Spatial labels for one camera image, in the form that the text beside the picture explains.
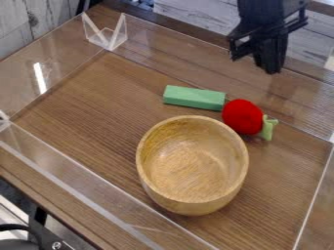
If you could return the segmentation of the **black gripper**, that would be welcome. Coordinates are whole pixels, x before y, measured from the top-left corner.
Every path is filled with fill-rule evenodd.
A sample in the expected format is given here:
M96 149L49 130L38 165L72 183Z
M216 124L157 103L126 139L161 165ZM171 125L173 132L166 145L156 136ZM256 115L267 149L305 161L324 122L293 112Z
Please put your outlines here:
M252 53L255 65L267 74L280 72L288 45L284 33L305 26L307 3L308 0L237 0L240 22L227 36L232 61ZM245 37L252 42L241 42Z

